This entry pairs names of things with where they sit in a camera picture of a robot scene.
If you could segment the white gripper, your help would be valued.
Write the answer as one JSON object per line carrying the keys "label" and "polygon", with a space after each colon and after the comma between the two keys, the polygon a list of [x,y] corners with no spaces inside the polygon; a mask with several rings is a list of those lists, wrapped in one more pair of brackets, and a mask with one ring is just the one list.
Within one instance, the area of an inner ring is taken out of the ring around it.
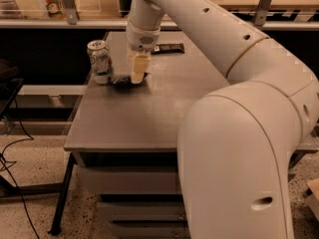
{"label": "white gripper", "polygon": [[[135,26],[131,21],[128,22],[127,29],[128,44],[132,51],[150,51],[159,39],[160,28],[155,30],[144,30]],[[137,53],[133,58],[132,64],[132,83],[140,84],[151,61],[151,56],[146,53]]]}

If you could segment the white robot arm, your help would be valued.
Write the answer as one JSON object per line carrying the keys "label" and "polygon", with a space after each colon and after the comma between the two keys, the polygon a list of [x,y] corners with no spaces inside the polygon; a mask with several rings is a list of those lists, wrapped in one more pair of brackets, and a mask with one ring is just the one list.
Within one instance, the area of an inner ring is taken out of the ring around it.
{"label": "white robot arm", "polygon": [[210,0],[133,0],[142,50],[169,15],[229,84],[188,110],[179,181],[191,239],[294,239],[288,166],[318,120],[318,80],[298,58]]}

